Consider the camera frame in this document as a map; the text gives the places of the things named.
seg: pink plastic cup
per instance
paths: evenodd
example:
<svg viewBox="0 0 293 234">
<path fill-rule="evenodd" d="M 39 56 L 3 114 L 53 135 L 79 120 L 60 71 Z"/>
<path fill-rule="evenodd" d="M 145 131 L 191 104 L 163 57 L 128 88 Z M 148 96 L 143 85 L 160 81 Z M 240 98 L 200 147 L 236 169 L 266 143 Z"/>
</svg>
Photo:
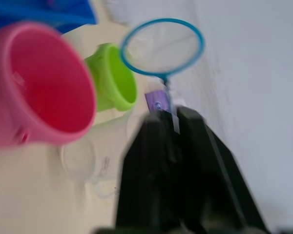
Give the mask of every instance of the pink plastic cup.
<svg viewBox="0 0 293 234">
<path fill-rule="evenodd" d="M 92 77 L 60 33 L 39 23 L 0 29 L 0 146 L 82 137 L 96 114 Z"/>
</svg>

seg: purple label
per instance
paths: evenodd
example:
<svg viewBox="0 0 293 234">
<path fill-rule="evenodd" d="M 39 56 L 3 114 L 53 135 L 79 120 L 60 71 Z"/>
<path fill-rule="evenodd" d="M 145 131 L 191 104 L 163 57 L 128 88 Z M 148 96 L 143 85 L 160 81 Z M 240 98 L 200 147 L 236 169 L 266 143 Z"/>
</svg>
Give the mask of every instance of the purple label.
<svg viewBox="0 0 293 234">
<path fill-rule="evenodd" d="M 169 102 L 164 90 L 146 94 L 146 102 L 150 111 L 164 110 L 169 112 Z"/>
</svg>

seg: beige table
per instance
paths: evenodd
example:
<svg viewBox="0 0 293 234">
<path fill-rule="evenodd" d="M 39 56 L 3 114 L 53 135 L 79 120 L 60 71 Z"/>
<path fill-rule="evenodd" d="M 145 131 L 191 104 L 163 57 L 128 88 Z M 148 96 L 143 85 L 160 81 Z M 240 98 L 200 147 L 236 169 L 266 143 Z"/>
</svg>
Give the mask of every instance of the beige table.
<svg viewBox="0 0 293 234">
<path fill-rule="evenodd" d="M 128 29 L 109 22 L 99 0 L 95 1 L 100 24 L 83 26 L 65 37 L 83 58 L 101 43 L 120 43 Z M 137 76 L 139 100 L 135 115 L 147 111 L 147 80 Z M 99 113 L 95 123 L 121 115 Z M 85 234 L 114 223 L 116 196 L 99 199 L 91 184 L 70 181 L 62 169 L 58 149 L 30 145 L 0 150 L 0 234 Z"/>
</svg>

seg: green cup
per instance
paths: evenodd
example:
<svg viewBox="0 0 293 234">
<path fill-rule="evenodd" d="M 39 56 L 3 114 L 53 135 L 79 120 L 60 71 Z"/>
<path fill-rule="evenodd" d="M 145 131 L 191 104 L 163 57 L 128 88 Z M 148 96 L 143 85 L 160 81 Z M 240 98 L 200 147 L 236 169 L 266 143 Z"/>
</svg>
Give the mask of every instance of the green cup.
<svg viewBox="0 0 293 234">
<path fill-rule="evenodd" d="M 131 109 L 137 101 L 137 85 L 133 72 L 120 57 L 120 48 L 106 43 L 85 59 L 97 91 L 97 111 L 116 108 Z"/>
</svg>

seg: clear plastic cup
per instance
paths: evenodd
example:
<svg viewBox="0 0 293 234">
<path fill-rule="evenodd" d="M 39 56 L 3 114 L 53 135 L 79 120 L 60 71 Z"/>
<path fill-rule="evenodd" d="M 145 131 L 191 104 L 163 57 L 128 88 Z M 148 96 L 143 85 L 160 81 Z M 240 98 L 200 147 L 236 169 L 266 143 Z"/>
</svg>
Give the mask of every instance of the clear plastic cup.
<svg viewBox="0 0 293 234">
<path fill-rule="evenodd" d="M 95 125 L 81 139 L 61 149 L 61 160 L 69 177 L 95 185 L 99 197 L 104 181 L 117 179 L 126 150 L 139 130 L 142 117 L 126 113 L 122 117 Z"/>
</svg>

